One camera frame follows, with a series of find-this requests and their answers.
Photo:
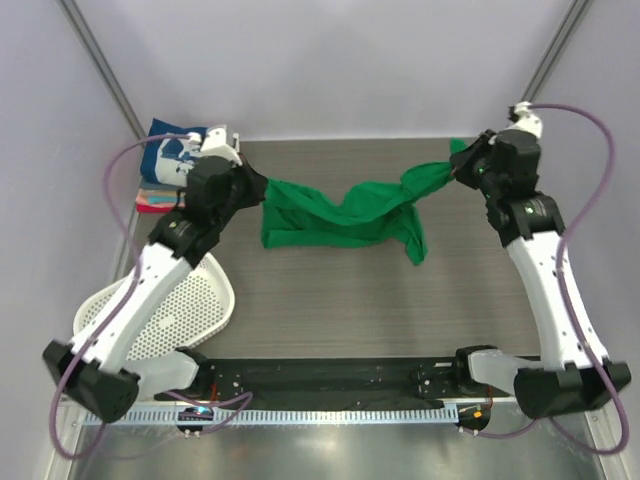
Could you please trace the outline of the green t shirt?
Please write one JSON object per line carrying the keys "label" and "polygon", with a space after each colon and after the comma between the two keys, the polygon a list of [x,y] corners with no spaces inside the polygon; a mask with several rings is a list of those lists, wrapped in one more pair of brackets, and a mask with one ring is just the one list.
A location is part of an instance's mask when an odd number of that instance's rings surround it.
{"label": "green t shirt", "polygon": [[416,203],[452,180],[449,162],[427,162],[409,168],[395,183],[359,183],[337,204],[318,189],[271,178],[262,203],[261,244],[365,248],[393,239],[418,266],[428,246]]}

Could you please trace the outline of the white perforated plastic basket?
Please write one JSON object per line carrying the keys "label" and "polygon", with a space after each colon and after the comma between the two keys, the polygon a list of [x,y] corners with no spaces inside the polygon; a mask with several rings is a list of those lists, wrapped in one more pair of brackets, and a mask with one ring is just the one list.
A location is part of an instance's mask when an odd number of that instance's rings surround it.
{"label": "white perforated plastic basket", "polygon": [[113,372],[128,361],[193,348],[229,323],[233,287],[210,253],[197,267],[156,243],[142,249],[140,278],[127,277],[94,294],[77,311],[72,352],[85,343],[85,363]]}

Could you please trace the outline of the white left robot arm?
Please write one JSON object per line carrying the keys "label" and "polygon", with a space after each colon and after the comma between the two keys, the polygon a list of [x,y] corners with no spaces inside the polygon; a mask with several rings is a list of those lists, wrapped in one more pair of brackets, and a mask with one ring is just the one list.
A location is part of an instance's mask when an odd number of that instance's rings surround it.
{"label": "white left robot arm", "polygon": [[207,360],[185,347],[128,361],[135,340],[166,297],[220,240],[234,214],[259,205],[268,180],[248,163],[210,157],[187,177],[184,204],[160,218],[131,274],[68,343],[52,341],[43,360],[66,394],[105,423],[120,420],[141,399],[167,391],[204,398],[212,387]]}

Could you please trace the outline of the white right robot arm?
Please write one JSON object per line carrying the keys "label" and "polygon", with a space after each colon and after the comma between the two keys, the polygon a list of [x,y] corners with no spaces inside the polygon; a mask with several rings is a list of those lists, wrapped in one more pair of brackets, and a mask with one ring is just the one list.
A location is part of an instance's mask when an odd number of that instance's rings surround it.
{"label": "white right robot arm", "polygon": [[580,299],[568,309],[560,290],[578,292],[567,254],[558,246],[565,230],[555,200],[537,191],[539,139],[518,129],[487,130],[450,157],[455,179],[480,191],[487,218],[516,266],[540,340],[540,358],[530,361],[495,347],[466,347],[451,384],[471,396],[485,384],[517,400],[531,419],[596,410],[631,381],[624,362],[613,362]]}

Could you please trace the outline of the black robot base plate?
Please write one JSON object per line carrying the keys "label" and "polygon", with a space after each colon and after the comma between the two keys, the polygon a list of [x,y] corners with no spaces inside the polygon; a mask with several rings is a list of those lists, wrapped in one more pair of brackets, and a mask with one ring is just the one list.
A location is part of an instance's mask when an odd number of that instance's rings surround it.
{"label": "black robot base plate", "polygon": [[253,394],[248,408],[267,411],[438,409],[450,399],[506,398],[465,386],[452,357],[215,359],[196,400]]}

